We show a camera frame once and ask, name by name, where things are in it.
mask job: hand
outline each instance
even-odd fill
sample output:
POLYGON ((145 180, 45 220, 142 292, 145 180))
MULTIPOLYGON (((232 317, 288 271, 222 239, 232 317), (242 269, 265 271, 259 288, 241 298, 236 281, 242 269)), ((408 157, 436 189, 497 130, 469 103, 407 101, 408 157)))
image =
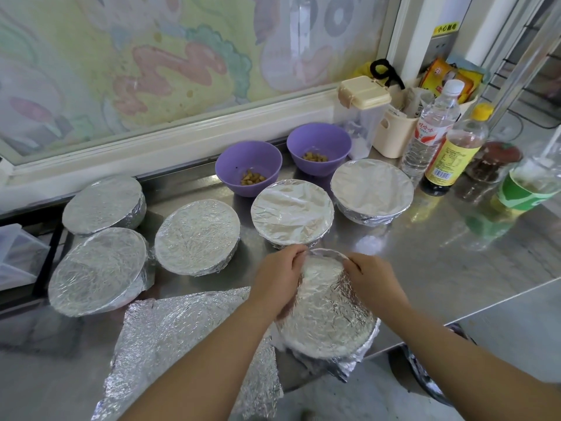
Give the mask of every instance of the hand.
POLYGON ((259 305, 271 321, 296 296, 307 250, 305 245, 290 245, 269 254, 259 265, 248 302, 259 305))
POLYGON ((359 253, 347 257, 349 260, 344 260, 343 265, 354 293, 375 316, 384 320, 392 310, 410 306, 389 262, 359 253))

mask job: black strap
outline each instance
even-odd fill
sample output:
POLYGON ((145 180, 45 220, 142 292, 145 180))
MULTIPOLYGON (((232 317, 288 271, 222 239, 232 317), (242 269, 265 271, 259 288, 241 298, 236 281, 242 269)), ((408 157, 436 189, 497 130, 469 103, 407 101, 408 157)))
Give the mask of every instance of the black strap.
POLYGON ((397 74, 396 69, 389 64, 388 59, 378 59, 377 61, 372 62, 370 64, 370 73, 372 74, 372 77, 376 78, 377 80, 384 80, 387 78, 388 81, 386 81, 384 84, 386 87, 389 87, 392 82, 395 82, 400 86, 402 90, 405 90, 405 84, 403 84, 403 81, 397 74), (382 73, 378 72, 376 70, 377 66, 385 67, 386 71, 382 73))

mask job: beige container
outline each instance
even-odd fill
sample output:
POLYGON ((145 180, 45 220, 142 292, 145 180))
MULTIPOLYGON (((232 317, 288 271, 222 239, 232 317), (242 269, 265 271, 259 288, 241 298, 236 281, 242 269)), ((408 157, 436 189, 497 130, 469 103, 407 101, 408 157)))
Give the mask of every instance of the beige container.
MULTIPOLYGON (((403 106, 404 91, 401 91, 398 86, 392 86, 389 89, 392 95, 393 106, 403 106)), ((462 115, 476 102, 478 96, 473 100, 467 101, 459 105, 462 115)), ((384 114, 384 117, 378 125, 376 130, 373 147, 386 158, 400 158, 405 152, 405 148, 409 140, 415 132, 418 118, 400 117, 392 113, 389 109, 384 114)))

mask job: water bottle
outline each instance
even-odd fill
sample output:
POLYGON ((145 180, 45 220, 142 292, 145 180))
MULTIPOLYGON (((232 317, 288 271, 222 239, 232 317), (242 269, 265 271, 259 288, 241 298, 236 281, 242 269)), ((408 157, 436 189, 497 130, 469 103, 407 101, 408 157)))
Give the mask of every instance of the water bottle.
POLYGON ((399 163, 400 169, 409 177, 417 177, 425 172, 444 134, 459 118, 458 96, 463 86, 460 80, 447 81, 441 95, 421 112, 415 132, 399 163))

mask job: warning sticker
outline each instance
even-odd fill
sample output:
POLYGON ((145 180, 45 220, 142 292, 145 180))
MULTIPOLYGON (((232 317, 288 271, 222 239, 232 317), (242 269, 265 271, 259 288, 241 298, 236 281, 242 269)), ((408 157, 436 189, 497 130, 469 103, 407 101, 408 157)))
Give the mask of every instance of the warning sticker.
POLYGON ((459 30, 459 22, 445 23, 443 25, 439 25, 436 28, 434 28, 434 32, 432 33, 432 36, 434 37, 435 35, 450 34, 451 32, 458 31, 458 30, 459 30))

